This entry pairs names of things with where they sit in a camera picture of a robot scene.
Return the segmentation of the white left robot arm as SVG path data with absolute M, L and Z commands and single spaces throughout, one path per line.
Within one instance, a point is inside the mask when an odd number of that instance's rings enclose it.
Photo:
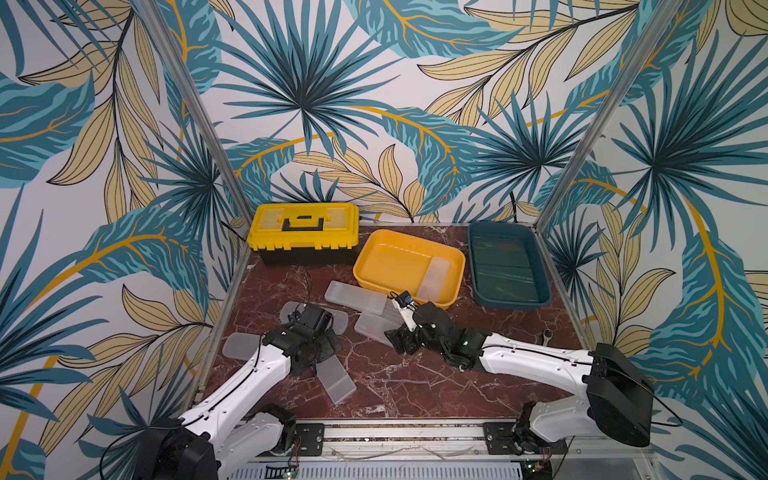
M 132 432 L 133 479 L 227 479 L 252 458 L 286 457 L 284 479 L 296 478 L 304 446 L 296 417 L 269 406 L 242 419 L 275 385 L 314 371 L 341 350 L 344 314 L 304 303 L 285 323 L 260 335 L 252 356 L 207 398 L 176 418 Z

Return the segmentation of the yellow plastic tray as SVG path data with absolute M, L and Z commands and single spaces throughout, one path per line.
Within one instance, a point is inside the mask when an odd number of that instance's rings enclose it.
M 420 294 L 430 266 L 443 262 L 443 281 L 431 297 Z M 446 309 L 459 296 L 466 265 L 463 252 L 449 245 L 394 230 L 377 229 L 369 235 L 353 267 L 358 284 L 388 294 L 409 292 L 419 302 Z

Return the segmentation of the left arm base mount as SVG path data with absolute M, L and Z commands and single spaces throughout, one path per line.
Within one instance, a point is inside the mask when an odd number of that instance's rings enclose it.
M 283 429 L 281 451 L 299 457 L 320 457 L 325 441 L 324 423 L 298 423 Z

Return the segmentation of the clear pencil case labelled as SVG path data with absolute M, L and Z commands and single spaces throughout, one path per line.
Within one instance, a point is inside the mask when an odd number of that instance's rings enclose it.
M 355 382 L 349 376 L 337 356 L 316 365 L 319 381 L 334 405 L 349 398 L 357 389 Z

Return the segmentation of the teal plastic tray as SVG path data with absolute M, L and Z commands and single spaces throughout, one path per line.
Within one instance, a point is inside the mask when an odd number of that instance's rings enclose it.
M 552 302 L 547 268 L 531 228 L 518 223 L 472 223 L 468 256 L 477 304 L 530 311 Z

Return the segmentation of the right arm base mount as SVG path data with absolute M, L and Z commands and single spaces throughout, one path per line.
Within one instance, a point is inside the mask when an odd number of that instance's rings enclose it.
M 568 449 L 565 440 L 548 443 L 515 422 L 485 422 L 482 430 L 489 455 L 564 454 Z

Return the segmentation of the clear pencil case top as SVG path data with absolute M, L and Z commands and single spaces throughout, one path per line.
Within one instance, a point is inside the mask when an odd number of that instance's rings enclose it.
M 383 293 L 339 281 L 330 282 L 325 299 L 330 303 L 375 315 L 383 313 L 388 301 L 388 297 Z

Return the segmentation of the yellow black toolbox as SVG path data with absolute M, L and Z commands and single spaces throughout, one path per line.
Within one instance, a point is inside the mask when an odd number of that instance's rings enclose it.
M 247 243 L 266 266 L 352 265 L 360 251 L 352 203 L 280 203 L 257 208 Z

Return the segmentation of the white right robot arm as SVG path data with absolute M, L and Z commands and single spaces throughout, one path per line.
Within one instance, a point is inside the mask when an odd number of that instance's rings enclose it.
M 511 453 L 543 453 L 567 437 L 596 435 L 649 446 L 654 387 L 616 347 L 599 343 L 592 350 L 568 350 L 524 343 L 462 328 L 445 310 L 418 304 L 407 294 L 390 302 L 402 323 L 385 335 L 398 354 L 426 349 L 462 372 L 511 375 L 566 392 L 559 400 L 523 407 L 504 437 Z

